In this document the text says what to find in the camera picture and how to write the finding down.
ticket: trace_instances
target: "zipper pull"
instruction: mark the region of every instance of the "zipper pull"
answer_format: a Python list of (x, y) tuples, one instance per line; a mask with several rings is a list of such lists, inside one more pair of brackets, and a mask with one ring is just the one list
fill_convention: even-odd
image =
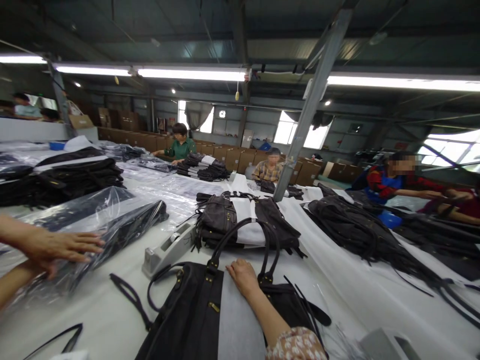
[(213, 310), (215, 310), (217, 313), (220, 312), (220, 308), (217, 305), (215, 305), (213, 302), (209, 302), (208, 306), (211, 307)]

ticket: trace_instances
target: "red jacket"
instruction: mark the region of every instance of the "red jacket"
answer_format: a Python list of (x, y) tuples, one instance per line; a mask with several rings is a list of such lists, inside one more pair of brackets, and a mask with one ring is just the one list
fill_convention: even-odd
[[(368, 182), (368, 186), (370, 189), (378, 193), (378, 196), (382, 199), (391, 199), (393, 198), (394, 192), (396, 192), (397, 188), (389, 187), (386, 185), (382, 185), (382, 176), (385, 173), (385, 169), (382, 166), (372, 166), (371, 169), (368, 171), (366, 175), (366, 181)], [(442, 185), (438, 185), (433, 181), (427, 180), (424, 177), (416, 176), (414, 172), (409, 173), (408, 175), (404, 175), (404, 184), (405, 188), (411, 186), (421, 186), (426, 188), (427, 190), (436, 191), (439, 193), (443, 193), (447, 188)]]

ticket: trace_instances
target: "plaid shirt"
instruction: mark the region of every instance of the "plaid shirt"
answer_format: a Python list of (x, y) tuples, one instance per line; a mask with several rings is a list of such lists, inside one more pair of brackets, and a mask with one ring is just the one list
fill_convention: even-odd
[[(381, 199), (391, 199), (395, 196), (394, 192), (396, 192), (398, 189), (382, 184), (382, 175), (384, 174), (384, 172), (385, 169), (382, 166), (372, 166), (371, 169), (368, 171), (366, 180), (370, 189), (378, 193), (378, 196)], [(424, 177), (416, 176), (413, 171), (408, 175), (405, 175), (405, 183), (403, 186), (405, 188), (420, 187), (439, 193), (443, 193), (445, 190), (447, 190), (445, 186), (438, 185), (430, 180), (427, 180)]]
[(280, 172), (282, 172), (283, 168), (284, 164), (280, 162), (277, 162), (274, 168), (270, 168), (268, 160), (260, 161), (251, 174), (251, 179), (276, 183), (280, 178)]

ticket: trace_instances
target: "ceiling light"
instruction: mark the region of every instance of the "ceiling light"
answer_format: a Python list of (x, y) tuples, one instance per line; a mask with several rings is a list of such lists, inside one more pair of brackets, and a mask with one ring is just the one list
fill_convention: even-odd
[(480, 92), (480, 81), (421, 78), (329, 76), (328, 85)]
[(0, 63), (3, 64), (46, 64), (41, 56), (4, 55), (0, 56)]
[(210, 70), (175, 70), (175, 69), (138, 69), (138, 74), (144, 78), (188, 79), (188, 80), (219, 80), (244, 82), (245, 72), (241, 71), (210, 71)]
[(66, 74), (130, 76), (128, 70), (114, 67), (56, 66), (56, 69)]

